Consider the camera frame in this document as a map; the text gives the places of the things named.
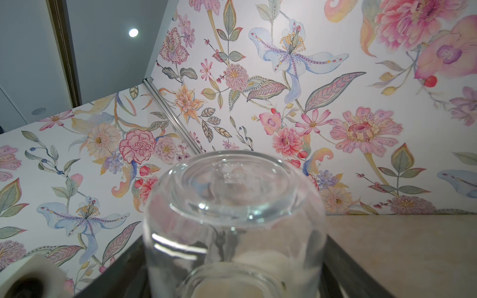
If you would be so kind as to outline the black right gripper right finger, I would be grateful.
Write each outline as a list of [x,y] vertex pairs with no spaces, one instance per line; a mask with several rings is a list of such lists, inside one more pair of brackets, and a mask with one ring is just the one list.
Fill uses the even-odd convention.
[[327,237],[320,277],[322,298],[392,298],[335,240]]

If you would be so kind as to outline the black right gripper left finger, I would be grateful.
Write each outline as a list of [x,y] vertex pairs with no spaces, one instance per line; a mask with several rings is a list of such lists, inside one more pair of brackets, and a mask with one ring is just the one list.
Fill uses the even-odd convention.
[[101,276],[77,298],[147,298],[149,282],[145,245],[138,238]]

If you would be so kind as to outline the clear glass tea jar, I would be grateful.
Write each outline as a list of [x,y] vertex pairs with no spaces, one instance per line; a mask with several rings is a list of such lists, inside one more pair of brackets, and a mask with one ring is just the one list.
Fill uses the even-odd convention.
[[155,298],[315,298],[326,238],[325,207],[310,179],[254,151],[175,165],[145,206]]

